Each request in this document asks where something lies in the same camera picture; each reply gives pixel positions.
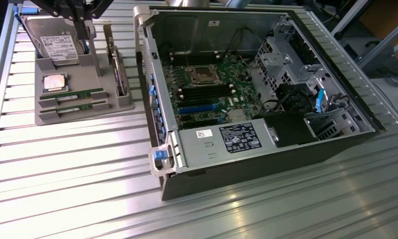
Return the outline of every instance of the aluminum profile table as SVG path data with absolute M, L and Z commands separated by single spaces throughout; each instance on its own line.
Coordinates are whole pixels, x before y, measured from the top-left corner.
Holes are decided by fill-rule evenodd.
M 164 2 L 114 0 L 94 21 L 98 50 L 101 23 L 113 23 L 136 109 L 79 122 L 33 125 L 33 46 L 9 25 L 0 42 L 0 239 L 398 238 L 398 116 L 300 7 L 273 6 L 298 13 L 388 132 L 325 163 L 161 201 L 146 159 L 136 4 Z

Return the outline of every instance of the robotic arm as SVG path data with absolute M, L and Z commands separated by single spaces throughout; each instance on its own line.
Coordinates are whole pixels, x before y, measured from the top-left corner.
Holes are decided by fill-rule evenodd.
M 85 0 L 31 0 L 52 16 L 63 16 L 73 21 L 80 40 L 89 39 L 88 27 L 85 21 L 100 18 L 113 0 L 93 0 L 87 3 Z

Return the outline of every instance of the power supply label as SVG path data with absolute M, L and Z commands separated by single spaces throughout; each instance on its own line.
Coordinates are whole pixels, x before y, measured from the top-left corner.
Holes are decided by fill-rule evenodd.
M 52 61 L 79 59 L 71 35 L 43 36 L 41 41 Z
M 261 147 L 261 142 L 252 123 L 220 127 L 220 132 L 229 153 L 237 153 Z

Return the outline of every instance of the white label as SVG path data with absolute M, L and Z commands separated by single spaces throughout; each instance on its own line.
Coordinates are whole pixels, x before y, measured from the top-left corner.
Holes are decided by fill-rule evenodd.
M 73 111 L 79 111 L 80 108 L 72 108 L 72 109 L 67 109 L 67 110 L 63 110 L 63 111 L 56 111 L 59 114 L 63 114 L 63 113 L 68 113 L 68 112 L 73 112 Z
M 43 36 L 41 41 L 52 61 L 79 59 L 71 35 Z
M 220 21 L 209 21 L 208 26 L 220 26 Z
M 212 136 L 210 129 L 197 131 L 198 138 L 205 138 Z
M 65 96 L 65 97 L 59 97 L 56 98 L 57 101 L 68 101 L 68 100 L 73 100 L 77 99 L 79 96 Z

